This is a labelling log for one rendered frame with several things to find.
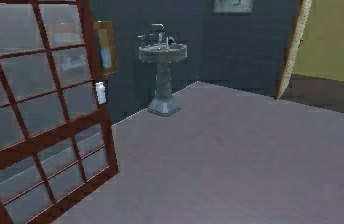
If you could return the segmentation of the chrome sink faucet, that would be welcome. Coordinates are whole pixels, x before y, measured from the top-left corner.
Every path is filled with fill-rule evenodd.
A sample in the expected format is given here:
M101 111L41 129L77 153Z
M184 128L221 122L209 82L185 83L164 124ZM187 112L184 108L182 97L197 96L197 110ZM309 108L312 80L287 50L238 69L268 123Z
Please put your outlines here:
M149 33L139 35L138 39L141 47L156 44L166 44L169 46L175 42L173 37L166 34L164 25L161 23L152 23L150 25Z

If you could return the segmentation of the red-brown glass-paned door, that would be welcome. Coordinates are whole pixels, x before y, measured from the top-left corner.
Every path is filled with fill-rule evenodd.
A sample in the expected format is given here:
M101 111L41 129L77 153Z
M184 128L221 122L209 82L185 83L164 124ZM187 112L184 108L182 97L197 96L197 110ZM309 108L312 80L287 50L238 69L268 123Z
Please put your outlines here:
M117 172L93 23L89 0L0 0L0 224L51 224Z

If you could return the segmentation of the grey pedestal sink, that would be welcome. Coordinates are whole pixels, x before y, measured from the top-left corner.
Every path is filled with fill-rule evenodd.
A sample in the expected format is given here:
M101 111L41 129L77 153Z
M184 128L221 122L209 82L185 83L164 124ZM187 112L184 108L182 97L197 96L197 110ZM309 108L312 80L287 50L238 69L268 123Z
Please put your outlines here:
M188 47L184 44L155 44L139 48L139 60L156 65L155 96L147 110L168 117L180 107L172 95L170 64L187 57Z

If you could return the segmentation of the white light switch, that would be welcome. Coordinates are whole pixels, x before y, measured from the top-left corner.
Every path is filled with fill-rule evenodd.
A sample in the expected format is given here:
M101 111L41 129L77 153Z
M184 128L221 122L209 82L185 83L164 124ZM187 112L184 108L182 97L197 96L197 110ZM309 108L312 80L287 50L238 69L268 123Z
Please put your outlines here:
M99 104L105 104L106 103L106 94L105 94L105 86L103 82L98 82L95 85L95 91L98 99Z

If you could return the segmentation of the brown framed wall picture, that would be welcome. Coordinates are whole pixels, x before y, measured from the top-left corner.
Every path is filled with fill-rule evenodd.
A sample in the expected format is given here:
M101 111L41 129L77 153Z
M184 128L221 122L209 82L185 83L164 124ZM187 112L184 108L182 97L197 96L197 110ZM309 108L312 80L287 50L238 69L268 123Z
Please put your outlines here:
M95 21L93 29L97 36L99 72L101 76L108 76L117 71L113 25L111 21Z

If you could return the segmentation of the grey framed wall picture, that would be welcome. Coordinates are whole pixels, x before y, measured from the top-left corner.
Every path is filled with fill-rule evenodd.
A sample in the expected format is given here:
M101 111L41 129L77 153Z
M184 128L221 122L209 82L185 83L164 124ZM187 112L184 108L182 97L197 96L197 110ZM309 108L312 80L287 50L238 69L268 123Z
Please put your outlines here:
M254 0L214 0L214 13L251 13Z

